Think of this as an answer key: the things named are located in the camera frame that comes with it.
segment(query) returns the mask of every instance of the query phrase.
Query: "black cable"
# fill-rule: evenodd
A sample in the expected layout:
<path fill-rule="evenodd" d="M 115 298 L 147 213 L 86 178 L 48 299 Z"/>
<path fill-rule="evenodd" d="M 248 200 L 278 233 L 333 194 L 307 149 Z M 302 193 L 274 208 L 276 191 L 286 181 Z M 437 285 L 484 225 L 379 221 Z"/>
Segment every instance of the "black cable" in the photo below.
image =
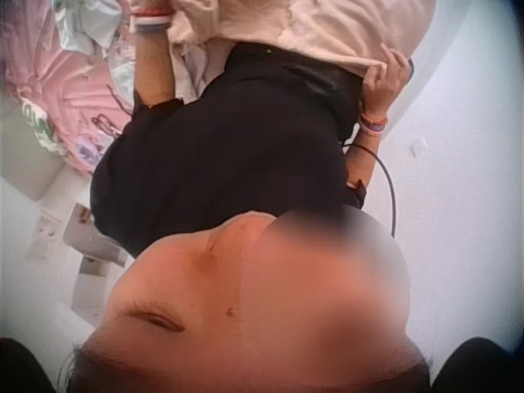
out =
<path fill-rule="evenodd" d="M 391 236 L 395 238 L 395 231 L 396 231 L 396 199 L 395 199 L 395 190 L 393 189 L 393 182 L 391 181 L 390 173 L 387 171 L 386 166 L 382 162 L 378 156 L 369 150 L 367 147 L 357 145 L 355 143 L 348 143 L 344 145 L 343 147 L 357 147 L 358 149 L 364 150 L 367 153 L 369 153 L 375 161 L 382 167 L 382 170 L 384 171 L 384 174 L 386 175 L 387 182 L 390 184 L 390 190 L 391 190 Z"/>

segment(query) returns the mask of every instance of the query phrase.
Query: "hand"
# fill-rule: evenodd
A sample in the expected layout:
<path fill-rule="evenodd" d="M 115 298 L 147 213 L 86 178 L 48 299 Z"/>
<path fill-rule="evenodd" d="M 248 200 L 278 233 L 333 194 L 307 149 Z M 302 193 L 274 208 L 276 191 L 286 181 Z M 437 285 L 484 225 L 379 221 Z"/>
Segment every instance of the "hand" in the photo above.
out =
<path fill-rule="evenodd" d="M 364 77 L 362 91 L 364 114 L 376 121 L 387 117 L 387 111 L 408 83 L 411 74 L 411 65 L 402 53 L 388 48 L 384 43 L 381 43 L 381 48 L 386 55 L 386 72 L 382 72 L 379 65 L 370 66 Z"/>

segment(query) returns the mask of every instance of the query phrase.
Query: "sleeve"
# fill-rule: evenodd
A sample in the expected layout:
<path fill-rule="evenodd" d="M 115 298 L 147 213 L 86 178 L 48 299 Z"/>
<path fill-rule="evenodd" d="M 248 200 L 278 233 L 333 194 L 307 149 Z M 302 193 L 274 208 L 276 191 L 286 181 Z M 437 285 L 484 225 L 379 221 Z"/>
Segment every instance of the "sleeve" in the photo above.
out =
<path fill-rule="evenodd" d="M 131 121 L 125 126 L 122 135 L 142 133 L 144 129 L 150 129 L 167 120 L 182 106 L 183 101 L 175 98 L 150 108 L 142 102 L 142 99 L 135 91 Z"/>
<path fill-rule="evenodd" d="M 364 207 L 364 201 L 366 199 L 366 187 L 360 183 L 357 188 L 346 186 L 344 192 L 344 204 L 362 209 Z"/>
<path fill-rule="evenodd" d="M 95 225 L 102 233 L 104 232 L 99 224 L 111 215 L 114 199 L 118 199 L 115 196 L 116 184 L 128 180 L 126 177 L 129 176 L 129 172 L 132 172 L 133 165 L 140 161 L 137 156 L 146 149 L 144 141 L 147 138 L 142 136 L 161 126 L 182 106 L 181 100 L 174 99 L 150 108 L 145 106 L 135 93 L 131 121 L 124 127 L 122 135 L 109 146 L 93 173 L 91 211 L 95 218 Z"/>

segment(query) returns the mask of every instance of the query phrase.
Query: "eye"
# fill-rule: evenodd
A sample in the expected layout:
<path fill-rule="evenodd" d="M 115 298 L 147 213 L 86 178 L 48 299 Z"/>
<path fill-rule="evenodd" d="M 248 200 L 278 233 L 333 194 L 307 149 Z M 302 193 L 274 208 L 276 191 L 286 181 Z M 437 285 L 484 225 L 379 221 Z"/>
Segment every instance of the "eye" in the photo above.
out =
<path fill-rule="evenodd" d="M 151 303 L 132 303 L 128 308 L 123 310 L 122 314 L 131 318 L 140 319 L 169 332 L 180 333 L 186 330 L 181 323 L 175 322 L 175 320 L 179 321 L 179 318 L 166 317 L 165 315 L 172 313 L 159 310 L 159 307 Z"/>
<path fill-rule="evenodd" d="M 141 319 L 142 321 L 149 322 L 159 328 L 169 330 L 170 332 L 180 333 L 184 331 L 184 328 L 178 325 L 177 323 L 169 321 L 168 319 L 161 317 L 159 315 L 156 315 L 156 314 L 136 313 L 130 316 Z"/>

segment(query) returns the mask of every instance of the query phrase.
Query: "light pink fabric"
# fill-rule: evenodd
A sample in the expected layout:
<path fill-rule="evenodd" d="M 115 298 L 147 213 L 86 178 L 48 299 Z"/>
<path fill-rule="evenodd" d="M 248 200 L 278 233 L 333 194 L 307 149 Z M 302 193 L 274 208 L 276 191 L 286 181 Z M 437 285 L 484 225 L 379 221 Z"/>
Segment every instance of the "light pink fabric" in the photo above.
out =
<path fill-rule="evenodd" d="M 127 2 L 122 5 L 127 11 Z M 61 49 L 49 0 L 19 0 L 4 19 L 0 32 L 4 87 L 41 106 L 67 150 L 66 162 L 92 172 L 107 136 L 91 119 L 102 113 L 118 130 L 129 122 L 108 88 L 115 90 L 106 61 L 101 54 L 85 56 Z M 124 24 L 120 27 L 121 34 L 127 30 Z"/>

